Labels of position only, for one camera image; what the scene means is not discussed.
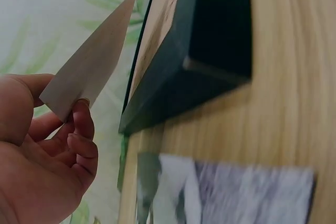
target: white paper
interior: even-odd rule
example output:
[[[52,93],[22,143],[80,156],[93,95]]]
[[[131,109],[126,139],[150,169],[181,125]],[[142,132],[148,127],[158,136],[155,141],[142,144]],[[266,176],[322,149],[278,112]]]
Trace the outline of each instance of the white paper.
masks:
[[[125,0],[57,72],[40,95],[63,122],[82,98],[94,104],[112,75],[124,44],[135,0]]]

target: photograph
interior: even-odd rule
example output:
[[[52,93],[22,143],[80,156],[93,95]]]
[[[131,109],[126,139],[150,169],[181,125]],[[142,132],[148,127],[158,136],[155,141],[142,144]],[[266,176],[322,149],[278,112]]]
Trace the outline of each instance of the photograph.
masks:
[[[137,224],[305,224],[313,171],[138,155]]]

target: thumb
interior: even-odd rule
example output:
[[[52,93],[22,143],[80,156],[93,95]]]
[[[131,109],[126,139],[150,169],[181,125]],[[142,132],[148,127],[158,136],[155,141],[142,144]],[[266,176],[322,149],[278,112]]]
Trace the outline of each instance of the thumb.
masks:
[[[0,77],[0,141],[21,145],[33,118],[38,96],[52,79],[50,74]]]

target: wallpaper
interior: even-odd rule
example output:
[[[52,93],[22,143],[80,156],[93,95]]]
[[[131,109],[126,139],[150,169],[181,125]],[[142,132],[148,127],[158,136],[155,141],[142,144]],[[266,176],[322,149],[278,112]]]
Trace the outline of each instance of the wallpaper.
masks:
[[[0,73],[56,73],[123,0],[0,0]],[[149,0],[137,0],[118,66],[92,107],[97,178],[63,224],[117,223],[122,136],[119,119]],[[35,116],[45,113],[43,106]]]

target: wooden board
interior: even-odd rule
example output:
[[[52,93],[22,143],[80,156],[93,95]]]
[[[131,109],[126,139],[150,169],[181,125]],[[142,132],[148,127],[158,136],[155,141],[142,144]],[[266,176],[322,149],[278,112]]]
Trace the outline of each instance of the wooden board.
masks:
[[[137,152],[152,151],[312,167],[317,187],[309,223],[334,224],[336,1],[251,1],[252,83],[131,137],[119,223],[134,223]]]
[[[131,95],[151,63],[157,49],[171,29],[177,0],[153,0],[143,32],[137,63],[135,65]]]

